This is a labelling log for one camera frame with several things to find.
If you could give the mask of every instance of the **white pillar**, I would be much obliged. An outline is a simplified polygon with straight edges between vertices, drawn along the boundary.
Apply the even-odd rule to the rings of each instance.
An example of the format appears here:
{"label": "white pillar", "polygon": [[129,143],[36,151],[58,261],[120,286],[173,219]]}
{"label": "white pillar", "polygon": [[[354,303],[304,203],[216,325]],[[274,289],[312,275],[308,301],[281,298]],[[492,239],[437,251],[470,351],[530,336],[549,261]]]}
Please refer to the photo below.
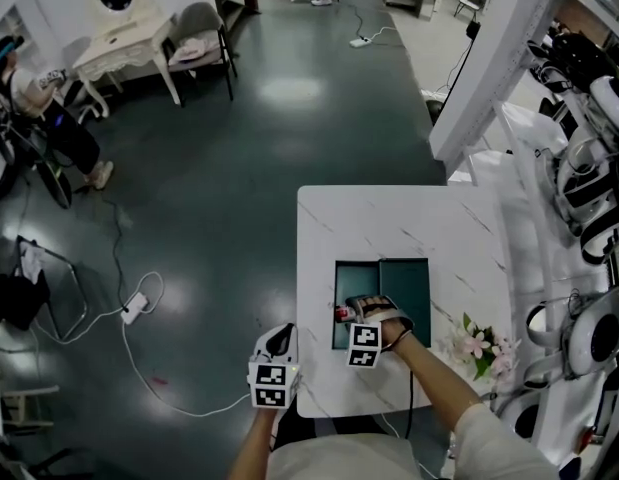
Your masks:
{"label": "white pillar", "polygon": [[466,147],[493,118],[493,103],[507,99],[520,80],[526,42],[546,33],[560,0],[491,0],[482,27],[429,142],[451,176]]}

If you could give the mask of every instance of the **white shirt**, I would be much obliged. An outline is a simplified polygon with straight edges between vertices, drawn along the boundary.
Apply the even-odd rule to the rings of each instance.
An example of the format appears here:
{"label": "white shirt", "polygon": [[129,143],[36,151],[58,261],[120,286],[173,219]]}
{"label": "white shirt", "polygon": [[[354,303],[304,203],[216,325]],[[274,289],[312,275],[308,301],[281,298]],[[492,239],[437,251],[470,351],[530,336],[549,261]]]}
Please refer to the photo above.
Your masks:
{"label": "white shirt", "polygon": [[[6,84],[9,80],[9,76],[10,75],[3,75],[2,81],[4,84]],[[31,84],[35,84],[36,89],[40,90],[38,82],[31,71],[23,68],[16,68],[13,78],[11,79],[11,87],[8,87],[7,89],[11,89],[13,106],[17,112],[29,117],[37,118],[40,117],[45,110],[47,110],[47,107],[51,104],[52,99],[49,99],[44,108],[36,107],[25,96],[25,93]],[[10,108],[9,102],[6,102],[6,104],[7,108]]]}
{"label": "white shirt", "polygon": [[[484,405],[456,425],[457,480],[557,480],[558,470]],[[379,434],[320,437],[271,454],[268,480],[421,480],[411,445]]]}

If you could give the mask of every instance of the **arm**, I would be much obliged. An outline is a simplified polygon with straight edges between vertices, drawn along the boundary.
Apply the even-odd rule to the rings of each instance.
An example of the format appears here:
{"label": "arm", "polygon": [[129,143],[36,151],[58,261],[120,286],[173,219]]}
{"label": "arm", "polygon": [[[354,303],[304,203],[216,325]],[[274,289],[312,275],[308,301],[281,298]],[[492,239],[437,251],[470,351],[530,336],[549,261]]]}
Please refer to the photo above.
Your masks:
{"label": "arm", "polygon": [[57,87],[62,85],[62,80],[54,80],[44,89],[38,88],[38,86],[32,81],[22,93],[33,105],[38,108],[43,108],[49,100],[53,98],[53,93]]}
{"label": "arm", "polygon": [[240,453],[233,463],[228,480],[265,480],[269,439],[276,412],[271,409],[258,410]]}
{"label": "arm", "polygon": [[[403,330],[398,320],[387,320],[383,323],[382,334],[387,342],[393,342]],[[469,407],[481,403],[469,384],[429,352],[413,334],[398,343],[394,352],[407,363],[450,431],[456,428],[460,416]]]}
{"label": "arm", "polygon": [[[383,338],[393,342],[404,327],[398,320],[382,324]],[[476,392],[429,352],[413,334],[394,347],[407,363],[447,428],[456,434],[458,480],[557,480],[558,470],[530,443],[509,430]]]}

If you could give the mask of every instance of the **white sleeve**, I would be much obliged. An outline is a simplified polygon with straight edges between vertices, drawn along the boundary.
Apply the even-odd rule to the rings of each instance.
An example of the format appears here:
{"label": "white sleeve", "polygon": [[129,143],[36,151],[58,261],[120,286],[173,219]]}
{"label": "white sleeve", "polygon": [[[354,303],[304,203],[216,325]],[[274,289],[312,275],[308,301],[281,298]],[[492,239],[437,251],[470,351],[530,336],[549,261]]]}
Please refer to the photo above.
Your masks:
{"label": "white sleeve", "polygon": [[456,480],[557,480],[558,469],[482,404],[456,425]]}
{"label": "white sleeve", "polygon": [[32,82],[34,82],[34,77],[31,71],[18,68],[11,79],[11,88],[24,96]]}

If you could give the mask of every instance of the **black pants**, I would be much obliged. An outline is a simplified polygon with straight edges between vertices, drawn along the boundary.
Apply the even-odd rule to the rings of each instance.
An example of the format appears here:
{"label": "black pants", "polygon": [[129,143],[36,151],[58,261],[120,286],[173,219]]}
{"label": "black pants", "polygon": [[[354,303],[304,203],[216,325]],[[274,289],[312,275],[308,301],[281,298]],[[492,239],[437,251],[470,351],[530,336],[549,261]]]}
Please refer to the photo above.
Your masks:
{"label": "black pants", "polygon": [[60,103],[52,101],[38,121],[47,133],[53,149],[68,157],[83,174],[89,174],[98,162],[100,147],[93,136]]}
{"label": "black pants", "polygon": [[[352,418],[333,418],[338,434],[384,434],[382,427],[371,416],[354,416]],[[278,435],[274,450],[289,443],[315,439],[316,427],[311,418],[301,418],[294,400],[278,423]]]}

